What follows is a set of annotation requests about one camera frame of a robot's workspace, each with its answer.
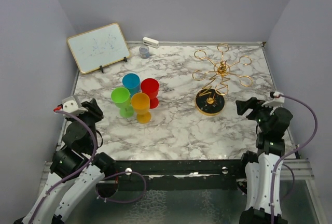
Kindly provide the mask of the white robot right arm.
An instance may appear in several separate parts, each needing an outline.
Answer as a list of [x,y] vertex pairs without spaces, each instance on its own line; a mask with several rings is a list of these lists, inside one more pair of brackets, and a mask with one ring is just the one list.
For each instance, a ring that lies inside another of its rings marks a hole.
[[262,101],[255,97],[236,101],[238,115],[257,124],[257,152],[247,151],[238,165],[239,174],[247,179],[247,202],[240,223],[287,223],[280,207],[281,157],[285,154],[283,136],[293,118],[276,101]]

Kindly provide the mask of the green plastic wine glass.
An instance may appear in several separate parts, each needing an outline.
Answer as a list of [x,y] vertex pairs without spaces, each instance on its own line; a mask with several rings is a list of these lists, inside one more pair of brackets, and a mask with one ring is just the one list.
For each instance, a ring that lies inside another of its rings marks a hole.
[[111,93],[111,99],[120,109],[120,115],[123,118],[130,118],[133,116],[134,110],[130,103],[130,92],[127,88],[119,87],[114,89]]

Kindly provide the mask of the orange plastic wine glass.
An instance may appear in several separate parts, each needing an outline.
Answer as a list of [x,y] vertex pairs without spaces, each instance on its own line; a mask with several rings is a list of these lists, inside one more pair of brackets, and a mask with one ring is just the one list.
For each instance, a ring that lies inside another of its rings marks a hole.
[[136,112],[138,123],[146,124],[151,121],[150,98],[145,93],[136,93],[131,97],[131,106]]

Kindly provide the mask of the red plastic wine glass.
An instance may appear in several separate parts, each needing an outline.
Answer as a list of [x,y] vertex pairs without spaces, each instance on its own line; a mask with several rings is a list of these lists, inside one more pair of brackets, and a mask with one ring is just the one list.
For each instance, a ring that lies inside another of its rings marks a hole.
[[154,109],[158,106],[159,100],[157,98],[159,92],[159,82],[153,78],[144,79],[141,82],[141,90],[147,94],[150,99],[150,109]]

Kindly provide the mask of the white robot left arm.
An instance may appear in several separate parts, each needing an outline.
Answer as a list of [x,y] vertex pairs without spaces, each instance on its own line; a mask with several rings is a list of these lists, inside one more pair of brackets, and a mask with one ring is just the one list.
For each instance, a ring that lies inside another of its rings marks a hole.
[[96,99],[70,96],[54,109],[69,125],[55,152],[46,183],[32,209],[16,223],[65,223],[77,204],[102,179],[113,177],[115,160],[100,148],[96,123],[104,118]]

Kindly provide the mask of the blue plastic wine glass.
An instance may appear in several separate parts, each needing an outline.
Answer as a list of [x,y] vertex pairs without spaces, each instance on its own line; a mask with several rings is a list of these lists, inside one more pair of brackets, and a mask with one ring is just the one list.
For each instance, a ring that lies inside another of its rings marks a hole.
[[137,74],[128,73],[122,79],[122,84],[130,92],[130,97],[133,97],[141,90],[141,81]]

